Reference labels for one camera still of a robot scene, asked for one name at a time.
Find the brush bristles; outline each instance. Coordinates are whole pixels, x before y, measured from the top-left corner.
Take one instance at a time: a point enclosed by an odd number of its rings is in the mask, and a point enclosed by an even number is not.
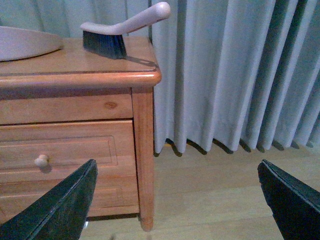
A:
[[[124,59],[127,56],[122,35],[83,31],[83,47],[89,52],[111,59]]]

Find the dresser drawer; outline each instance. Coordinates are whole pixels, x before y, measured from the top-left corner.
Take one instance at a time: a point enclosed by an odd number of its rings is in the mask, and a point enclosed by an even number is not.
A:
[[[0,125],[133,117],[130,88],[19,94],[0,99]]]
[[[64,179],[89,159],[99,176],[136,176],[131,120],[1,126],[0,183]],[[48,166],[35,159],[48,156]]]
[[[0,224],[22,212],[62,179],[0,184]],[[139,212],[137,179],[98,177],[88,216]]]

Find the light blue curtain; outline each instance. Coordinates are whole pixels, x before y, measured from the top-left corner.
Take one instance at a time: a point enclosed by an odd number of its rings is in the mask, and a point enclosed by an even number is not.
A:
[[[2,0],[0,24],[81,37],[81,23],[115,24],[159,0]],[[189,139],[209,151],[273,141],[320,144],[320,1],[168,0],[152,37],[162,71],[154,88],[159,153]]]

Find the brush handle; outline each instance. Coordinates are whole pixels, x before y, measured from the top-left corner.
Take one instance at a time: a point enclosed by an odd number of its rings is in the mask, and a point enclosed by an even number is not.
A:
[[[84,31],[96,34],[122,35],[126,33],[132,33],[167,19],[170,16],[170,13],[170,5],[167,2],[162,1],[129,18],[128,20],[115,25],[103,25],[85,22],[80,26],[80,28]]]

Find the wooden knob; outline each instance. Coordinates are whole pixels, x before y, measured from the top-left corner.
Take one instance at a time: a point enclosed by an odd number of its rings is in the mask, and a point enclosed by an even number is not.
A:
[[[44,167],[48,166],[48,164],[49,164],[48,160],[49,160],[49,157],[47,155],[40,154],[39,157],[36,160],[34,160],[34,163],[39,168],[44,168]]]

